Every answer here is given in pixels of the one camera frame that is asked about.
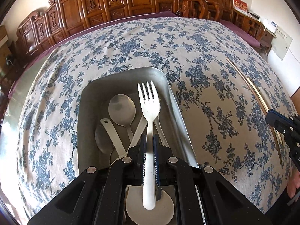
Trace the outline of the person's right hand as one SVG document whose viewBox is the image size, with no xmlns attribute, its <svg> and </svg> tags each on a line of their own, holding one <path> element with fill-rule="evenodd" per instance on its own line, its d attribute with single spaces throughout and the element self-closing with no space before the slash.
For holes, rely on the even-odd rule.
<svg viewBox="0 0 300 225">
<path fill-rule="evenodd" d="M 290 198 L 293 198 L 296 195 L 296 191 L 297 189 L 299 189 L 299 186 L 300 186 L 299 171 L 298 169 L 293 169 L 287 184 L 287 194 Z"/>
</svg>

